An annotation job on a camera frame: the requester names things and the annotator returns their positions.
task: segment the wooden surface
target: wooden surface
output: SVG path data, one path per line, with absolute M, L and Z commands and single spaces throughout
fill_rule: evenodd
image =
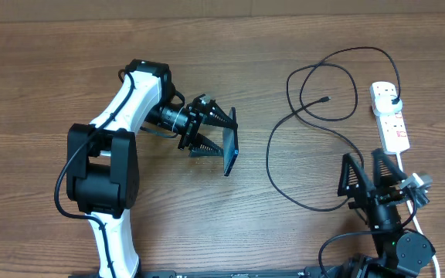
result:
M 0 0 L 0 22 L 445 12 L 445 0 Z
M 137 137 L 141 188 L 132 212 L 136 250 L 145 270 L 268 270 L 317 265 L 321 244 L 365 230 L 352 211 L 310 212 L 270 185 L 265 150 L 272 127 L 289 113 L 287 75 L 335 50 L 377 46 L 401 74 L 412 148 L 408 172 L 433 176 L 431 203 L 418 216 L 437 248 L 445 276 L 445 15 L 350 15 L 253 19 L 176 19 L 0 25 L 0 277 L 64 277 L 97 270 L 89 224 L 62 217 L 53 204 L 65 162 L 66 133 L 88 123 L 120 87 L 117 71 L 133 58 L 168 63 L 187 100 L 202 93 L 228 111 L 236 107 L 240 156 L 230 177 L 218 158 L 188 158 L 177 140 Z M 351 138 L 363 151 L 380 146 L 369 86 L 394 82 L 380 53 L 344 53 L 331 60 L 349 69 L 359 92 L 356 114 L 317 122 Z M 291 82 L 295 103 L 304 74 Z M 346 115 L 349 78 L 319 69 L 305 101 L 331 96 L 312 111 Z M 216 142 L 220 130 L 203 132 Z M 297 200 L 317 207 L 335 197 L 341 156 L 337 137 L 289 120 L 274 135 L 271 171 Z M 61 198 L 65 208 L 76 205 Z M 406 209 L 399 210 L 406 217 Z M 355 252 L 375 254 L 371 238 L 337 242 L 324 254 L 339 264 Z M 432 268 L 423 270 L 431 276 Z

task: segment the extension socket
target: extension socket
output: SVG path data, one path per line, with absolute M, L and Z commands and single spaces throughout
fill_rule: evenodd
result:
M 379 81 L 373 83 L 370 86 L 370 95 L 372 97 L 372 108 L 376 116 L 401 112 L 403 108 L 402 100 L 398 100 L 396 104 L 392 103 L 398 95 L 396 87 L 389 82 Z
M 380 115 L 375 112 L 376 101 L 378 103 L 379 99 L 385 100 L 387 97 L 392 99 L 393 96 L 397 96 L 396 87 L 389 82 L 375 82 L 370 86 L 370 96 L 372 97 L 372 109 L 379 127 L 379 136 L 384 152 L 386 154 L 396 154 L 409 149 L 408 134 L 401 111 Z M 395 107 L 387 107 L 386 109 L 397 110 Z

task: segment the white wire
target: white wire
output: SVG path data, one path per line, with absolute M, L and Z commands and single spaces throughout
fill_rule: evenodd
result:
M 403 163 L 401 162 L 401 154 L 400 153 L 396 153 L 396 160 L 398 161 L 399 170 L 404 171 Z M 411 204 L 411 201 L 406 202 L 406 206 L 408 207 L 409 213 L 412 214 L 413 213 L 413 205 Z M 413 217 L 413 223 L 415 224 L 416 231 L 423 235 L 422 228 L 420 228 L 420 224 L 418 223 L 418 219 L 416 218 L 416 216 Z M 433 261 L 433 267 L 436 270 L 436 278 L 440 278 L 439 261 L 437 260 L 435 255 L 433 255 L 432 261 Z

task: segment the black cable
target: black cable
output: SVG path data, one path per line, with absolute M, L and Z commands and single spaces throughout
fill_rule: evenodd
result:
M 312 103 L 309 103 L 309 104 L 307 104 L 307 106 L 305 106 L 305 107 L 310 107 L 310 106 L 312 106 L 312 105 L 314 105 L 314 104 L 316 104 L 316 103 L 323 103 L 323 102 L 327 102 L 327 101 L 329 101 L 329 100 L 330 100 L 329 97 L 322 97 L 320 100 L 316 100 L 316 101 L 314 101 L 314 102 L 312 102 Z M 282 196 L 284 196 L 284 197 L 287 198 L 288 200 L 292 201 L 293 203 L 299 205 L 300 207 L 305 208 L 305 209 L 310 209 L 311 211 L 314 211 L 314 212 L 331 212 L 331 211 L 333 211 L 333 210 L 335 210 L 335 209 L 339 209 L 339 208 L 341 208 L 341 207 L 348 201 L 348 199 L 345 199 L 341 204 L 336 205 L 336 206 L 333 207 L 333 208 L 323 208 L 323 209 L 322 209 L 322 208 L 313 208 L 313 207 L 310 207 L 310 206 L 308 206 L 308 205 L 303 205 L 303 204 L 301 204 L 300 202 L 295 201 L 295 200 L 294 200 L 293 198 L 291 198 L 290 196 L 286 195 L 284 192 L 282 192 L 282 191 L 277 187 L 277 185 L 274 183 L 274 180 L 273 180 L 272 177 L 270 176 L 270 170 L 269 170 L 269 150 L 270 150 L 270 142 L 272 141 L 272 136 L 274 135 L 274 132 L 276 132 L 276 129 L 277 129 L 281 124 L 283 124 L 285 121 L 289 120 L 292 116 L 296 115 L 297 112 L 300 112 L 300 111 L 302 111 L 303 109 L 304 109 L 304 108 L 302 107 L 302 108 L 298 109 L 296 112 L 293 112 L 293 113 L 287 115 L 286 117 L 284 117 L 283 119 L 281 119 L 281 120 L 276 124 L 276 126 L 273 128 L 273 130 L 270 132 L 269 142 L 267 143 L 267 153 L 266 153 L 266 170 L 267 170 L 267 176 L 269 177 L 269 181 L 270 181 L 270 183 L 272 184 L 272 186 L 274 186 L 274 188 L 275 188 L 279 193 L 281 193 Z
M 325 62 L 325 60 L 326 60 L 326 59 L 329 59 L 331 56 L 334 56 L 334 55 L 336 55 L 336 54 L 338 54 L 338 53 L 343 53 L 343 52 L 346 52 L 346 51 L 358 50 L 358 49 L 373 49 L 373 50 L 377 50 L 377 51 L 380 51 L 382 54 L 384 54 L 384 55 L 389 59 L 389 61 L 390 61 L 391 64 L 392 64 L 392 68 L 394 68 L 394 72 L 396 73 L 396 79 L 398 80 L 398 97 L 397 97 L 396 99 L 392 100 L 392 104 L 397 104 L 397 103 L 399 102 L 399 100 L 401 99 L 401 81 L 400 81 L 400 79 L 399 79 L 399 71 L 398 71 L 398 68 L 396 67 L 396 64 L 394 63 L 394 60 L 392 60 L 392 57 L 391 57 L 386 51 L 384 51 L 384 50 L 382 50 L 382 49 L 380 49 L 380 48 L 373 47 L 373 46 L 359 46 L 359 47 L 352 47 L 352 48 L 348 48 L 348 49 L 338 50 L 338 51 L 336 51 L 336 52 L 334 52 L 334 53 L 332 53 L 332 54 L 327 55 L 325 58 L 322 59 L 322 61 L 320 61 L 319 63 L 317 63 L 317 64 L 314 65 L 314 68 L 308 73 L 308 75 L 307 75 L 307 77 L 305 78 L 303 84 L 301 85 L 301 89 L 300 89 L 300 103 L 301 103 L 301 106 L 302 106 L 302 107 L 304 106 L 304 103 L 303 103 L 303 100 L 302 100 L 301 96 L 302 96 L 302 94 L 303 94 L 303 88 L 305 87 L 305 83 L 307 82 L 307 80 L 308 80 L 308 78 L 310 77 L 310 75 L 311 75 L 311 74 L 312 74 L 312 73 L 313 73 L 319 66 L 322 66 L 322 65 L 323 65 L 323 62 Z M 319 116 L 313 114 L 312 112 L 308 111 L 307 109 L 305 109 L 305 112 L 307 112 L 310 116 L 315 117 L 315 118 L 317 118 L 317 119 L 319 119 L 319 120 L 338 121 L 338 120 L 345 120 L 345 119 L 347 119 L 348 117 L 350 117 L 350 116 L 355 112 L 355 110 L 353 110 L 353 112 L 352 112 L 350 115 L 348 115 L 347 117 L 340 118 L 340 119 L 325 119 L 325 118 L 323 118 L 323 117 L 319 117 Z
M 63 169 L 59 173 L 58 179 L 56 181 L 56 187 L 54 188 L 54 204 L 56 205 L 56 208 L 58 209 L 58 211 L 63 216 L 66 216 L 66 217 L 71 218 L 71 219 L 92 220 L 92 221 L 96 222 L 99 225 L 99 230 L 102 232 L 102 237 L 103 237 L 103 240 L 104 240 L 104 249 L 105 249 L 105 253 L 106 253 L 107 267 L 110 268 L 111 275 L 112 275 L 113 278 L 116 278 L 116 274 L 114 272 L 113 262 L 111 261 L 111 257 L 110 257 L 110 253 L 109 253 L 109 247 L 108 247 L 108 244 L 107 244 L 107 235 L 106 235 L 105 225 L 102 223 L 102 221 L 100 219 L 98 219 L 96 217 L 93 217 L 93 216 L 90 216 L 90 215 L 74 215 L 74 214 L 66 212 L 63 209 L 63 207 L 61 206 L 61 204 L 59 203 L 59 189 L 61 187 L 61 183 L 63 182 L 63 179 L 64 179 L 64 176 L 66 174 L 66 171 L 68 171 L 68 167 L 70 166 L 70 164 L 73 161 L 73 159 L 75 159 L 75 157 L 78 155 L 78 153 L 84 147 L 86 147 L 90 143 L 90 141 L 93 139 L 94 136 L 96 136 L 97 133 L 101 132 L 111 121 L 114 120 L 114 118 L 121 111 L 121 109 L 126 104 L 126 102 L 128 102 L 128 100 L 130 99 L 131 94 L 133 93 L 134 88 L 135 88 L 135 83 L 134 83 L 134 80 L 133 80 L 133 76 L 130 73 L 126 72 L 125 74 L 130 78 L 130 83 L 131 83 L 130 89 L 129 89 L 128 93 L 127 93 L 127 96 L 123 99 L 123 101 L 116 108 L 116 110 L 109 116 L 109 118 L 107 118 L 107 120 L 103 124 L 101 124 L 98 128 L 96 128 L 96 130 L 93 131 L 87 137 L 87 139 L 78 147 L 78 149 L 71 156 L 71 158 L 65 163 L 65 165 L 63 166 Z
M 325 278 L 331 278 L 328 275 L 327 270 L 324 267 L 324 264 L 322 263 L 322 253 L 324 252 L 325 247 L 327 247 L 327 245 L 331 244 L 332 242 L 339 240 L 339 239 L 343 239 L 345 237 L 349 237 L 349 236 L 364 236 L 364 235 L 379 235 L 379 234 L 383 234 L 383 233 L 389 233 L 389 232 L 394 232 L 396 230 L 401 230 L 404 227 L 406 227 L 412 220 L 413 217 L 415 217 L 416 215 L 416 203 L 413 201 L 413 197 L 411 196 L 410 193 L 408 193 L 410 200 L 413 203 L 413 213 L 409 216 L 409 218 L 403 222 L 401 224 L 400 227 L 394 228 L 394 229 L 387 229 L 387 230 L 382 230 L 382 231 L 363 231 L 363 232 L 347 232 L 345 234 L 342 235 L 337 235 L 337 236 L 333 236 L 330 239 L 328 239 L 326 242 L 324 242 L 324 244 L 322 244 L 321 248 L 318 251 L 318 265 L 321 268 L 322 273 L 324 274 Z
M 121 76 L 121 74 L 122 73 L 125 73 L 125 70 L 124 69 L 120 69 L 120 70 L 118 70 L 117 71 L 117 78 L 119 78 L 120 79 L 120 81 L 123 83 L 123 77 Z
M 175 91 L 175 95 L 182 101 L 180 103 L 180 108 L 185 106 L 185 96 L 182 95 L 182 93 Z
M 335 209 L 339 209 L 339 208 L 341 208 L 346 202 L 348 202 L 348 199 L 345 199 L 342 203 L 340 203 L 339 205 L 336 205 L 336 206 L 333 207 L 333 208 L 323 208 L 323 209 L 322 209 L 322 208 L 313 208 L 313 207 L 310 207 L 310 206 L 308 206 L 308 205 L 301 204 L 300 202 L 298 202 L 298 201 L 292 199 L 290 196 L 286 195 L 283 191 L 281 191 L 281 190 L 277 187 L 277 185 L 274 183 L 274 181 L 273 181 L 273 179 L 272 179 L 272 177 L 271 177 L 271 175 L 270 175 L 270 170 L 269 170 L 269 150 L 270 150 L 270 142 L 272 141 L 272 136 L 274 135 L 274 132 L 276 131 L 276 129 L 277 129 L 281 124 L 283 124 L 285 121 L 287 121 L 287 120 L 289 120 L 290 118 L 292 118 L 292 116 L 297 117 L 297 118 L 298 118 L 299 120 L 301 120 L 303 123 L 308 124 L 308 125 L 310 125 L 310 126 L 312 126 L 312 127 L 316 127 L 316 128 L 321 129 L 321 130 L 323 130 L 323 131 L 331 132 L 331 133 L 333 133 L 333 134 L 339 136 L 340 138 L 342 138 L 342 139 L 345 140 L 346 142 L 348 142 L 348 144 L 350 144 L 350 146 L 352 146 L 353 149 L 355 149 L 355 151 L 357 152 L 358 156 L 360 157 L 360 162 L 362 163 L 362 168 L 364 168 L 365 161 L 364 161 L 364 159 L 363 159 L 363 155 L 362 155 L 361 151 L 360 151 L 360 150 L 355 146 L 355 144 L 353 144 L 353 142 L 351 142 L 347 137 L 345 137 L 344 135 L 338 133 L 337 131 L 333 131 L 332 129 L 328 129 L 328 128 L 326 128 L 326 127 L 321 127 L 321 126 L 319 126 L 319 125 L 317 125 L 317 124 L 310 123 L 310 122 L 306 121 L 304 118 L 302 118 L 300 115 L 298 115 L 299 112 L 301 112 L 302 110 L 306 110 L 308 107 L 310 107 L 310 106 L 312 106 L 312 105 L 314 105 L 314 104 L 316 104 L 316 103 L 323 103 L 323 102 L 327 102 L 327 101 L 329 101 L 329 100 L 331 99 L 330 97 L 322 97 L 320 100 L 316 100 L 316 101 L 314 101 L 314 102 L 312 102 L 312 103 L 309 103 L 309 104 L 307 104 L 307 105 L 304 105 L 302 108 L 300 108 L 300 109 L 298 109 L 298 110 L 295 110 L 294 107 L 293 107 L 293 104 L 291 103 L 290 92 L 289 92 L 290 78 L 291 78 L 295 73 L 298 73 L 298 72 L 300 72 L 300 71 L 302 71 L 302 70 L 309 69 L 309 68 L 314 67 L 314 66 L 315 66 L 315 65 L 310 65 L 310 66 L 304 66 L 304 67 L 302 67 L 302 68 L 300 68 L 300 69 L 296 69 L 296 70 L 293 71 L 293 72 L 288 76 L 288 78 L 287 78 L 287 81 L 286 81 L 286 97 L 287 97 L 287 101 L 288 101 L 288 103 L 289 103 L 289 105 L 290 105 L 291 114 L 289 114 L 289 115 L 287 115 L 286 117 L 284 117 L 283 119 L 281 119 L 281 120 L 276 124 L 276 126 L 274 126 L 273 130 L 272 130 L 271 133 L 270 133 L 270 136 L 269 136 L 269 142 L 267 143 L 266 170 L 267 170 L 267 177 L 269 178 L 269 181 L 270 181 L 270 183 L 272 184 L 272 186 L 274 186 L 274 188 L 275 188 L 280 194 L 282 194 L 282 196 L 284 196 L 284 197 L 287 198 L 288 200 L 292 201 L 293 203 L 295 203 L 296 205 L 299 205 L 299 206 L 302 207 L 302 208 L 310 209 L 311 211 L 314 211 L 314 212 L 331 212 L 331 211 L 333 211 L 333 210 L 335 210 Z M 354 91 L 355 91 L 355 106 L 353 107 L 353 111 L 352 111 L 348 116 L 344 117 L 345 119 L 349 118 L 349 117 L 356 111 L 356 107 L 358 106 L 358 91 L 357 91 L 357 89 L 356 89 L 356 84 L 355 84 L 355 80 L 353 80 L 353 76 L 352 76 L 352 75 L 350 74 L 350 72 L 347 71 L 344 67 L 339 66 L 339 65 L 330 64 L 330 63 L 322 63 L 321 66 L 333 66 L 333 67 L 339 68 L 340 70 L 343 70 L 345 73 L 347 73 L 348 76 L 349 76 L 349 78 L 350 78 L 350 80 L 352 81 L 353 89 L 354 89 Z
M 319 125 L 317 125 L 317 124 L 313 124 L 313 123 L 311 123 L 311 122 L 309 122 L 309 121 L 306 121 L 303 117 L 301 117 L 301 116 L 298 114 L 300 111 L 305 110 L 309 115 L 311 115 L 312 117 L 315 117 L 315 118 L 317 118 L 317 119 L 319 119 L 319 120 L 325 120 L 325 121 L 340 121 L 340 120 L 346 120 L 346 119 L 348 119 L 349 117 L 351 117 L 351 116 L 355 113 L 356 108 L 357 108 L 357 106 L 358 106 L 358 90 L 357 90 L 357 88 L 356 88 L 356 84 L 355 84 L 355 80 L 353 79 L 353 76 L 352 76 L 352 75 L 350 74 L 350 72 L 347 71 L 344 67 L 339 66 L 339 65 L 336 65 L 336 64 L 332 64 L 332 63 L 325 63 L 325 60 L 327 60 L 329 57 L 331 57 L 331 56 L 333 56 L 333 55 L 336 55 L 336 54 L 338 54 L 338 53 L 343 53 L 343 52 L 346 52 L 346 51 L 357 50 L 357 49 L 374 49 L 374 50 L 380 51 L 381 53 L 383 53 L 384 55 L 387 56 L 387 58 L 389 59 L 389 61 L 390 61 L 391 64 L 392 64 L 392 67 L 394 68 L 394 71 L 395 71 L 395 73 L 396 73 L 396 79 L 397 79 L 397 81 L 398 81 L 398 97 L 397 97 L 396 99 L 394 99 L 394 100 L 392 101 L 392 103 L 394 103 L 394 104 L 398 103 L 398 102 L 399 102 L 399 99 L 400 99 L 400 97 L 401 97 L 401 81 L 400 81 L 400 79 L 399 79 L 399 71 L 398 71 L 398 69 L 397 69 L 397 67 L 396 67 L 396 64 L 394 63 L 394 61 L 392 60 L 391 56 L 390 56 L 386 51 L 384 51 L 384 50 L 382 50 L 382 49 L 379 49 L 379 48 L 376 48 L 376 47 L 371 47 L 371 46 L 360 46 L 360 47 L 353 47 L 353 48 L 349 48 L 349 49 L 343 49 L 343 50 L 336 51 L 336 52 L 334 52 L 334 53 L 332 53 L 332 54 L 326 56 L 325 58 L 323 58 L 323 59 L 322 59 L 319 63 L 317 63 L 317 64 L 310 65 L 310 66 L 304 66 L 304 67 L 302 67 L 302 68 L 300 68 L 300 69 L 296 69 L 295 71 L 293 71 L 293 72 L 288 76 L 287 81 L 286 81 L 286 97 L 287 97 L 287 102 L 288 102 L 288 104 L 289 104 L 289 106 L 290 106 L 290 109 L 291 109 L 291 112 L 292 112 L 292 113 L 291 113 L 290 115 L 287 115 L 287 116 L 286 116 L 285 118 L 283 118 L 282 120 L 280 120 L 280 121 L 278 122 L 278 124 L 274 127 L 273 131 L 271 132 L 271 134 L 270 134 L 270 136 L 269 136 L 269 142 L 268 142 L 268 144 L 267 144 L 267 155 L 266 155 L 267 176 L 269 177 L 269 180 L 270 180 L 270 183 L 272 184 L 272 186 L 274 186 L 274 188 L 275 188 L 279 193 L 281 193 L 282 196 L 286 197 L 287 199 L 289 199 L 289 200 L 292 201 L 293 203 L 295 203 L 295 204 L 297 204 L 297 205 L 299 205 L 299 206 L 301 206 L 301 207 L 304 207 L 304 208 L 306 208 L 306 209 L 310 209 L 310 210 L 317 211 L 317 212 L 330 212 L 331 210 L 339 209 L 342 205 L 344 205 L 344 204 L 348 201 L 348 199 L 346 199 L 346 200 L 343 201 L 340 205 L 338 205 L 338 206 L 336 206 L 336 207 L 334 207 L 334 208 L 330 208 L 330 209 L 329 209 L 329 208 L 320 209 L 320 208 L 312 208 L 312 207 L 310 207 L 310 206 L 303 205 L 303 204 L 301 204 L 300 202 L 295 201 L 294 199 L 292 199 L 292 198 L 289 197 L 288 195 L 284 194 L 284 193 L 283 193 L 283 192 L 276 186 L 276 184 L 273 182 L 272 177 L 270 176 L 270 171 L 269 171 L 269 148 L 270 148 L 270 142 L 271 142 L 271 140 L 272 140 L 272 136 L 273 136 L 275 130 L 276 130 L 282 123 L 284 123 L 286 120 L 289 120 L 289 119 L 294 115 L 298 120 L 300 120 L 300 121 L 303 122 L 304 124 L 307 124 L 307 125 L 309 125 L 309 126 L 311 126 L 311 127 L 315 127 L 315 128 L 321 129 L 321 130 L 323 130 L 323 131 L 331 132 L 331 133 L 333 133 L 333 134 L 339 136 L 341 139 L 345 140 L 345 141 L 346 141 L 346 142 L 347 142 L 353 149 L 355 149 L 356 153 L 357 153 L 358 156 L 360 157 L 360 162 L 362 163 L 362 168 L 365 167 L 365 161 L 364 161 L 364 159 L 363 159 L 363 155 L 362 155 L 361 151 L 360 151 L 360 150 L 355 146 L 355 144 L 353 144 L 353 142 L 351 142 L 347 137 L 343 136 L 342 134 L 339 134 L 337 131 L 333 131 L 332 129 L 328 129 L 328 128 L 326 128 L 326 127 L 321 127 L 321 126 L 319 126 Z M 311 76 L 311 74 L 312 74 L 312 73 L 313 73 L 319 66 L 333 66 L 333 67 L 339 68 L 340 70 L 343 70 L 346 74 L 348 74 L 348 77 L 350 78 L 350 80 L 351 80 L 351 82 L 352 82 L 352 85 L 353 85 L 353 90 L 355 91 L 355 105 L 354 105 L 354 107 L 353 107 L 352 112 L 351 112 L 350 114 L 348 114 L 347 116 L 340 117 L 340 118 L 332 118 L 332 119 L 330 119 L 330 118 L 325 118 L 325 117 L 319 117 L 319 116 L 313 114 L 312 112 L 310 112 L 310 111 L 307 109 L 307 108 L 309 108 L 311 105 L 316 104 L 317 101 L 316 101 L 316 102 L 309 103 L 309 104 L 306 104 L 306 105 L 304 104 L 302 96 L 303 96 L 303 91 L 304 91 L 305 84 L 307 83 L 308 78 Z M 290 92 L 289 92 L 290 78 L 291 78 L 295 73 L 298 73 L 298 72 L 300 72 L 300 71 L 302 71 L 302 70 L 306 70 L 306 69 L 310 69 L 310 68 L 313 68 L 313 69 L 308 73 L 308 75 L 307 75 L 307 77 L 305 78 L 304 82 L 302 83 L 302 85 L 301 85 L 301 89 L 300 89 L 300 97 L 299 97 L 299 98 L 300 98 L 301 108 L 298 109 L 298 110 L 295 110 L 294 107 L 293 107 L 293 104 L 291 103 Z M 358 217 L 360 217 L 360 219 L 361 219 L 363 222 L 367 223 L 366 219 L 365 219 L 365 218 L 364 218 L 358 211 L 356 211 L 356 213 L 357 213 Z

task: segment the black base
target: black base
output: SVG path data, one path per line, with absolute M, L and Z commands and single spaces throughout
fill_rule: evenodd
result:
M 305 278 L 303 270 L 249 270 L 175 273 L 174 271 L 143 272 L 140 278 Z

